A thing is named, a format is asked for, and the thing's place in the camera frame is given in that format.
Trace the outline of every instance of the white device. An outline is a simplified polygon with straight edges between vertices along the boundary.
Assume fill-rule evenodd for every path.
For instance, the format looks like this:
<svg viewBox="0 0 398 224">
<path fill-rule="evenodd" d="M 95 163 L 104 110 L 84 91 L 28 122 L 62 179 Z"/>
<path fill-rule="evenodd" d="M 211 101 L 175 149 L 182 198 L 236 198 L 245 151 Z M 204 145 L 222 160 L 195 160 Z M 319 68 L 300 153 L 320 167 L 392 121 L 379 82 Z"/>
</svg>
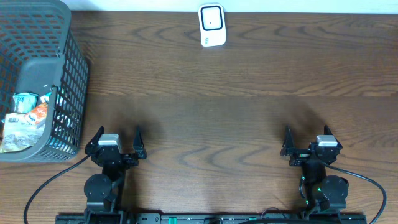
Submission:
<svg viewBox="0 0 398 224">
<path fill-rule="evenodd" d="M 201 44 L 204 47 L 223 45 L 226 40 L 224 9 L 220 4 L 199 8 Z"/>
<path fill-rule="evenodd" d="M 118 150 L 121 153 L 122 144 L 118 134 L 103 134 L 98 140 L 99 146 L 118 146 Z"/>
<path fill-rule="evenodd" d="M 317 136 L 317 143 L 319 146 L 325 147 L 336 147 L 338 145 L 336 138 L 332 135 Z"/>
</svg>

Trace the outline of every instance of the dark wood surface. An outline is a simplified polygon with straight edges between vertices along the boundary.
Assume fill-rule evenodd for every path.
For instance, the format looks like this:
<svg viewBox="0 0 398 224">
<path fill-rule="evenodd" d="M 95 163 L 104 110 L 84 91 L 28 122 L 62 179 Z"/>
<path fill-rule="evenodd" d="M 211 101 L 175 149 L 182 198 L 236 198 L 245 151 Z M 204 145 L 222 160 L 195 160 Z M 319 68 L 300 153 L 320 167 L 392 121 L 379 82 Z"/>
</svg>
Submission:
<svg viewBox="0 0 398 224">
<path fill-rule="evenodd" d="M 131 210 L 261 212 L 303 205 L 300 168 L 279 156 L 291 125 L 307 146 L 324 124 L 344 146 L 334 165 L 382 184 L 379 223 L 398 222 L 398 16 L 227 13 L 227 42 L 203 48 L 197 13 L 74 12 L 92 61 L 84 146 L 103 125 L 131 148 L 141 125 L 148 159 L 128 172 Z M 0 223 L 22 223 L 32 193 L 62 164 L 0 164 Z M 85 209 L 90 161 L 44 188 L 31 223 Z M 328 174 L 338 174 L 327 170 Z M 349 180 L 347 212 L 370 221 L 382 195 Z"/>
</svg>

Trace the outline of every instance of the white plug-in device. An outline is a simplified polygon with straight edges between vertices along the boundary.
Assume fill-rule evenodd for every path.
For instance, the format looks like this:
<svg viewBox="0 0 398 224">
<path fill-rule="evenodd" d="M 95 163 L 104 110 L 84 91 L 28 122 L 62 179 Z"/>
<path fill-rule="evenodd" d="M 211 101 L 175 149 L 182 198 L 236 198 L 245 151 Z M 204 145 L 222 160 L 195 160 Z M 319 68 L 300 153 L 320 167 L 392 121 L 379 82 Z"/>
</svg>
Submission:
<svg viewBox="0 0 398 224">
<path fill-rule="evenodd" d="M 220 4 L 199 8 L 201 44 L 204 47 L 223 45 L 226 40 L 224 9 Z"/>
</svg>

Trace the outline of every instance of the gray plastic basket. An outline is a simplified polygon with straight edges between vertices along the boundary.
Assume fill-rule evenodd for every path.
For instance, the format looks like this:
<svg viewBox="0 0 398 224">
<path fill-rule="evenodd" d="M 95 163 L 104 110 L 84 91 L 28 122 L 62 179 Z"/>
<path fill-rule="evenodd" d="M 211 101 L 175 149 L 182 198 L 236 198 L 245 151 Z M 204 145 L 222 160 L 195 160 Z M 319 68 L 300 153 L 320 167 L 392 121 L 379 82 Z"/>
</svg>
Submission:
<svg viewBox="0 0 398 224">
<path fill-rule="evenodd" d="M 69 29 L 70 19 L 69 8 L 58 0 L 0 2 L 1 119 L 13 112 L 14 92 L 52 92 L 37 144 L 0 153 L 0 161 L 61 162 L 79 150 L 88 65 Z"/>
</svg>

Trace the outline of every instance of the food wrapper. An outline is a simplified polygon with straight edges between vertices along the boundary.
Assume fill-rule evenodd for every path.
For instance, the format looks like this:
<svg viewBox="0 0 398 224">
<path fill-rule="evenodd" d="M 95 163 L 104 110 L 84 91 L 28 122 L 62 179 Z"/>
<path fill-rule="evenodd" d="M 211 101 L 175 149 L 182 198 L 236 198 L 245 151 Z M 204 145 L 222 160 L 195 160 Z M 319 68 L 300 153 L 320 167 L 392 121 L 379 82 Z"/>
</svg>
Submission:
<svg viewBox="0 0 398 224">
<path fill-rule="evenodd" d="M 40 101 L 41 101 L 42 103 L 49 103 L 50 95 L 51 95 L 51 92 L 50 92 L 50 93 L 47 93 L 46 95 L 42 95 L 42 96 L 40 97 Z"/>
<path fill-rule="evenodd" d="M 47 103 L 42 103 L 39 106 L 36 106 L 33 110 L 31 110 L 29 113 L 25 114 L 25 119 L 26 121 L 35 126 L 36 128 L 39 128 L 41 125 L 45 123 L 45 118 L 47 117 L 47 108 L 48 108 Z"/>
<path fill-rule="evenodd" d="M 21 151 L 33 146 L 44 132 L 45 125 L 36 128 L 25 120 L 24 114 L 7 114 L 4 121 L 0 153 Z"/>
<path fill-rule="evenodd" d="M 37 94 L 33 93 L 19 93 L 13 96 L 14 99 L 14 112 L 15 113 L 28 113 L 35 108 L 37 103 Z"/>
</svg>

